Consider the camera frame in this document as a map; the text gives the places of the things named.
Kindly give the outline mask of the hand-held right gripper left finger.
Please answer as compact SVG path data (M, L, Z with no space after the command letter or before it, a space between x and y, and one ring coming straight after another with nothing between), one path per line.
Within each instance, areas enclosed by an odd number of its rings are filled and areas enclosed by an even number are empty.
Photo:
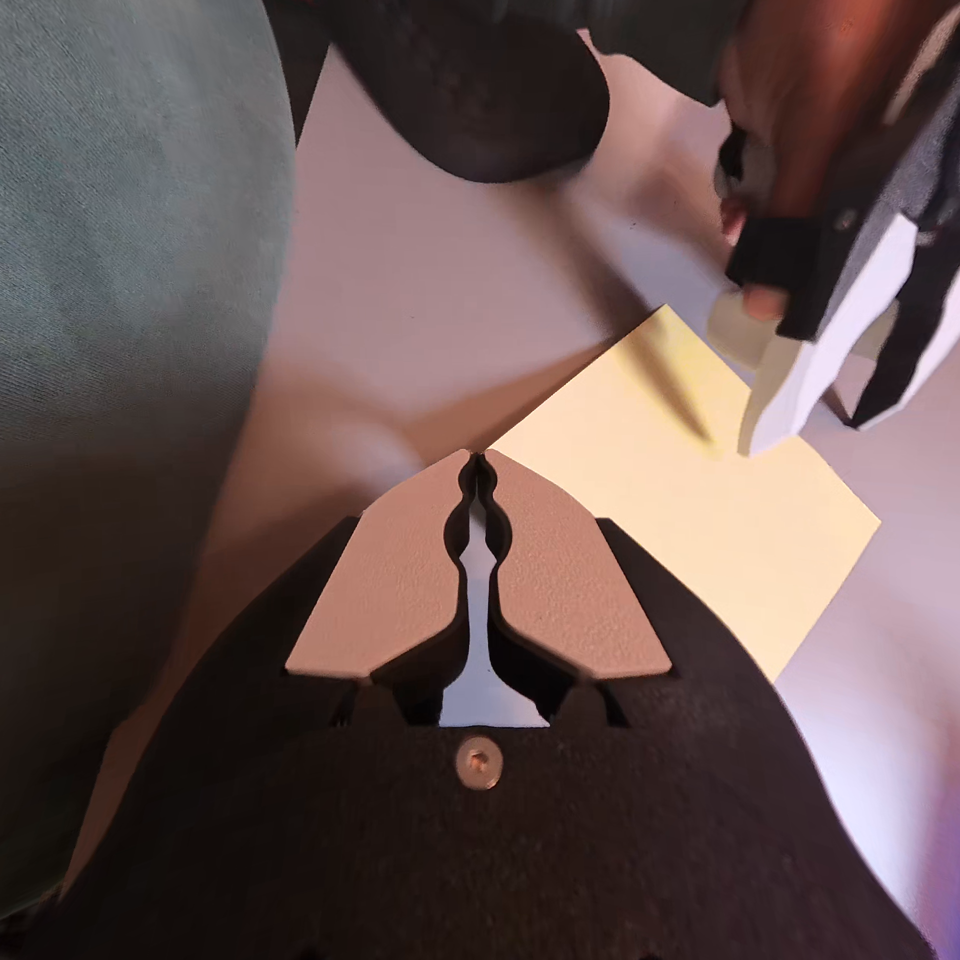
M387 688L438 714L470 648L467 574L476 457L458 450L363 511L285 670Z

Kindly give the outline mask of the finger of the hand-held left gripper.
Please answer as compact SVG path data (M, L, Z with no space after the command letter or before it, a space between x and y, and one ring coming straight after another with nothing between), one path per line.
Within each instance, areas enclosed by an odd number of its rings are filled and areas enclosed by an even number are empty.
M863 430L903 410L958 343L959 240L918 249L897 312L850 426Z
M917 235L916 223L892 219L814 342L774 335L741 422L743 456L757 456L799 434L855 345L906 282Z

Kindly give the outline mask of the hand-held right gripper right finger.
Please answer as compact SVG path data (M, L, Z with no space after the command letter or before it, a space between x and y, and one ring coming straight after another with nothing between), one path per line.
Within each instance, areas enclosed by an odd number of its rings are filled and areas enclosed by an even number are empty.
M505 454L481 455L494 673L553 718L571 689L661 677L671 660L594 515Z

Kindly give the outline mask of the yellow backed black patterned paper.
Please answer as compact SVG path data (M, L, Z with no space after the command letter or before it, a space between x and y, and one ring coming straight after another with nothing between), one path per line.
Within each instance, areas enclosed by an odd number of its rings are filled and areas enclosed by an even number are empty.
M881 521L801 438L741 456L749 397L664 305L492 449L614 521L775 681Z

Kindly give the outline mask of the person's left hand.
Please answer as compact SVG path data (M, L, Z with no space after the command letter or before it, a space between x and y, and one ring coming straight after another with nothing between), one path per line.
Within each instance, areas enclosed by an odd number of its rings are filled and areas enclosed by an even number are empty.
M806 218L848 135L881 116L923 44L956 5L943 1L750 2L726 46L719 90L732 125L771 149L774 179L753 207L721 202L738 239L748 213Z

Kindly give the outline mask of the black textured pad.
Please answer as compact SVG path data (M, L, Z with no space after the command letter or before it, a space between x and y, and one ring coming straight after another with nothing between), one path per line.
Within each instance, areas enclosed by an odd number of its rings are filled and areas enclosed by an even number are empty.
M540 2L318 2L378 113L426 161L511 184L588 161L610 93L570 18Z

